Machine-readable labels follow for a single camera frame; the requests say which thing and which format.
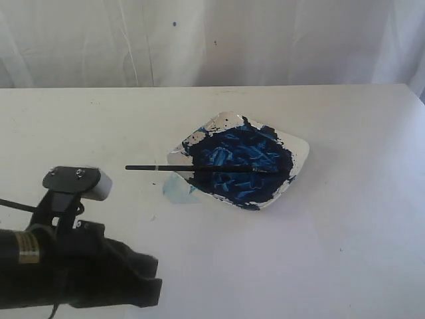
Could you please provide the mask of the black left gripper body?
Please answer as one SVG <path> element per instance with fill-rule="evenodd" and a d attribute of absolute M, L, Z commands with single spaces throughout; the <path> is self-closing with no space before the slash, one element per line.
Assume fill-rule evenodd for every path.
<path fill-rule="evenodd" d="M 158 260 L 107 238 L 101 223 L 77 221 L 84 210 L 81 198 L 48 191 L 27 228 L 37 236 L 41 264 L 53 269 L 55 302 L 73 308 L 157 306 Z"/>

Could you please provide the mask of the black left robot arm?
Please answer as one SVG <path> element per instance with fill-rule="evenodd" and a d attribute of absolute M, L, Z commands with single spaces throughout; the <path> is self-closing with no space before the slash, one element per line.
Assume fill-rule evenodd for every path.
<path fill-rule="evenodd" d="M 48 191 L 36 207 L 1 200 L 32 214 L 25 230 L 1 230 L 2 309 L 158 305 L 158 260 L 107 238 L 101 223 L 77 220 L 81 197 Z"/>

